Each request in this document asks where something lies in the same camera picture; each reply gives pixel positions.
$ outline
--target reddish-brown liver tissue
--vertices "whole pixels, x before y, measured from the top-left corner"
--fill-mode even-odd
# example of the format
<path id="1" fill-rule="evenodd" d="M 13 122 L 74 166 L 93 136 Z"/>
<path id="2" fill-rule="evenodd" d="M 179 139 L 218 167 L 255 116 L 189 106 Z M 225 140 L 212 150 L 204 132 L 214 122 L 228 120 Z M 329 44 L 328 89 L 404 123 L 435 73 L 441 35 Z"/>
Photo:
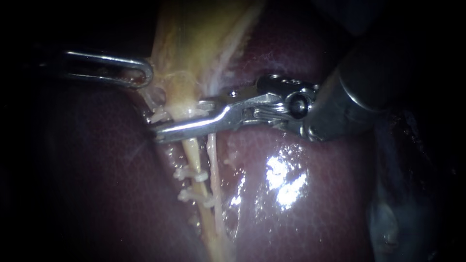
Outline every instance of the reddish-brown liver tissue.
<path id="1" fill-rule="evenodd" d="M 301 7 L 269 6 L 223 86 L 264 73 L 321 82 L 349 39 Z M 85 250 L 112 261 L 206 261 L 193 208 L 171 178 L 179 147 L 156 147 L 128 99 L 57 93 L 50 152 Z M 265 127 L 217 136 L 227 232 L 237 261 L 370 261 L 365 221 L 374 175 L 371 136 L 309 143 Z"/>

